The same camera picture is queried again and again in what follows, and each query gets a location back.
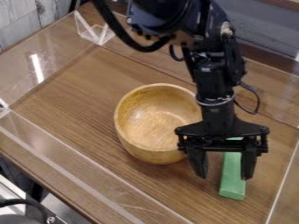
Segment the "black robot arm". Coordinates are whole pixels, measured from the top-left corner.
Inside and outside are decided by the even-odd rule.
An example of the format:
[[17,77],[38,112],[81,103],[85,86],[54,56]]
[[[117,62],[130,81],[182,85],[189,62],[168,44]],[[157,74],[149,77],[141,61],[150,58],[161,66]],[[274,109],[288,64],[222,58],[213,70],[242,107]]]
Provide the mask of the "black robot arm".
[[240,178],[253,176],[257,157],[268,152],[269,128],[237,118],[233,87],[249,88],[241,78],[245,60],[238,53],[234,27],[214,0],[128,0],[125,22],[132,31],[153,41],[138,44],[120,24],[106,0],[90,0],[110,30],[130,48],[150,53],[162,46],[178,46],[196,84],[201,120],[174,129],[178,150],[192,169],[206,176],[209,151],[240,154]]

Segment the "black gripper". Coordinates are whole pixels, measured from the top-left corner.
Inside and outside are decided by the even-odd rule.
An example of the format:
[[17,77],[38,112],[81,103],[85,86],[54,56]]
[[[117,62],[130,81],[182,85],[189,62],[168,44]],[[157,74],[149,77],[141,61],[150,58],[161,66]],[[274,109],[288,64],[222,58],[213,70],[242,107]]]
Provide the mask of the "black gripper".
[[208,175],[208,155],[205,151],[242,152],[240,158],[240,177],[253,176],[257,155],[268,153],[266,135],[269,128],[237,118],[233,103],[200,105],[201,120],[174,129],[178,150],[186,152],[194,174],[205,179]]

